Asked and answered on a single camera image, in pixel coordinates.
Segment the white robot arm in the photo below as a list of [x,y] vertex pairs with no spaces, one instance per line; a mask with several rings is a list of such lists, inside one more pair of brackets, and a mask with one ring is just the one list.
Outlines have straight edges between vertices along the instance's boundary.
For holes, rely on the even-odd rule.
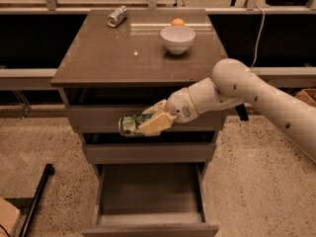
[[148,108],[151,118],[139,129],[144,135],[156,135],[175,122],[186,123],[203,113],[242,103],[252,105],[316,162],[316,108],[271,86],[231,58],[218,61],[209,78]]

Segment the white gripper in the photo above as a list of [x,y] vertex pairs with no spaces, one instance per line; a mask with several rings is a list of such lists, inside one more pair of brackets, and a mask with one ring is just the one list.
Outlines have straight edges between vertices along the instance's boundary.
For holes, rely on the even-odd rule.
[[174,92],[168,100],[162,100],[142,112],[147,120],[139,127],[145,136],[160,134],[170,128],[173,122],[186,123],[198,117],[188,88]]

